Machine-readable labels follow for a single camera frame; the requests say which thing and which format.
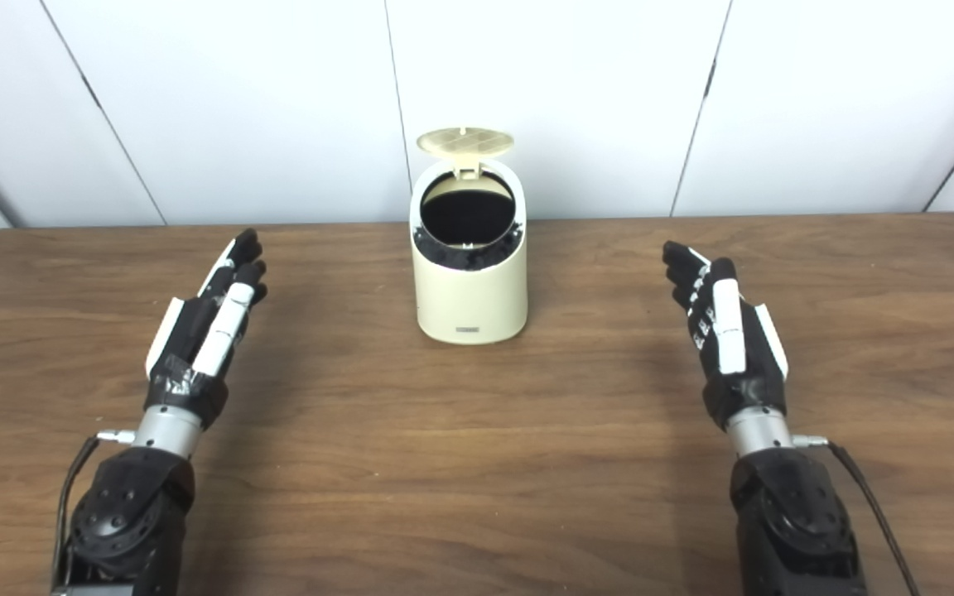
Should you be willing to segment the black and white right hand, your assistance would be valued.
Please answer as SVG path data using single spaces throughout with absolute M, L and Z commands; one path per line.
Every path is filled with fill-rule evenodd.
M 766 305 L 748 302 L 729 257 L 708 259 L 694 248 L 665 242 L 662 261 L 672 298 L 685 310 L 687 332 L 699 351 L 707 414 L 721 429 L 732 416 L 788 412 L 788 360 Z

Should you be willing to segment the black and white left hand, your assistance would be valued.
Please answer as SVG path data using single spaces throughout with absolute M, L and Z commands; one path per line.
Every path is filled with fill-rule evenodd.
M 262 253 L 258 231 L 246 228 L 220 253 L 195 296 L 171 299 L 145 362 L 146 408 L 189 412 L 202 430 L 222 415 L 234 352 L 251 310 L 268 294 Z

